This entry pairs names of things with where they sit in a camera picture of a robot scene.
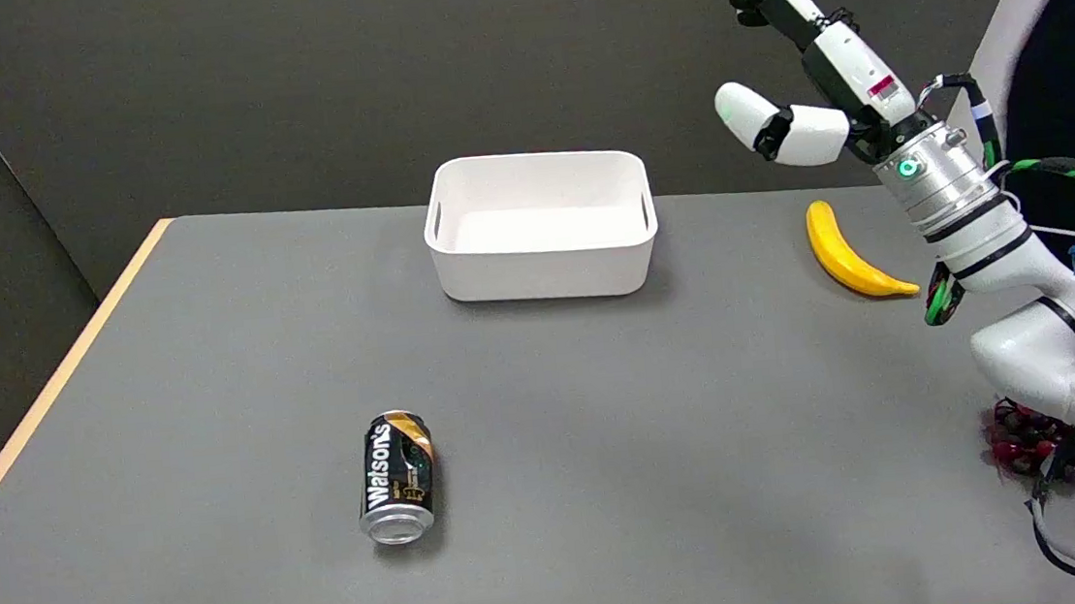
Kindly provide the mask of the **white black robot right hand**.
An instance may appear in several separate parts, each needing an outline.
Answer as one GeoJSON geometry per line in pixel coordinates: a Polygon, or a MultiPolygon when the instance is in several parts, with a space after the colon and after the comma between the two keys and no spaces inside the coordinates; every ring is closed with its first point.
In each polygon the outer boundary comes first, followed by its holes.
{"type": "Polygon", "coordinates": [[[771,26],[790,40],[825,106],[774,104],[739,82],[723,83],[713,107],[739,142],[780,166],[827,166],[849,149],[876,166],[933,124],[911,88],[857,32],[845,8],[813,0],[729,0],[745,27],[771,26]]]}

